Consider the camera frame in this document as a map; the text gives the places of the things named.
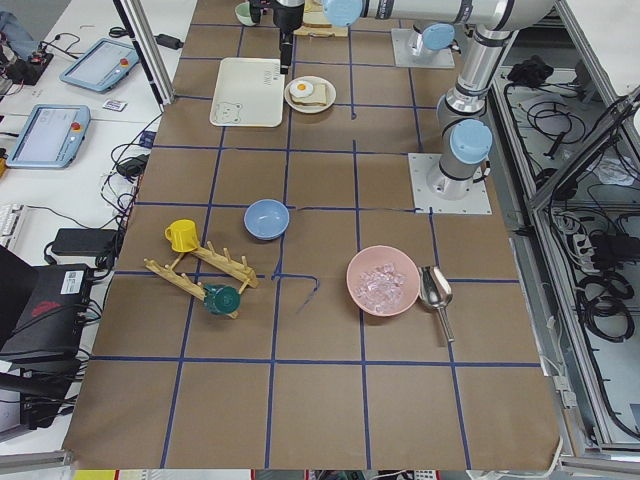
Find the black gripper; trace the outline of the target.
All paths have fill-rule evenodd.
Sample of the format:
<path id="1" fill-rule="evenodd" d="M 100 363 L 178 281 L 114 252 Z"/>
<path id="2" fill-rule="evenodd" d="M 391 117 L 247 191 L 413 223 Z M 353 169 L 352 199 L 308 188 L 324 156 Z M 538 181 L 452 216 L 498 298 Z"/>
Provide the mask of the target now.
<path id="1" fill-rule="evenodd" d="M 288 74 L 292 63 L 292 33 L 302 25 L 304 0 L 274 0 L 272 10 L 274 24 L 281 30 L 280 73 Z"/>

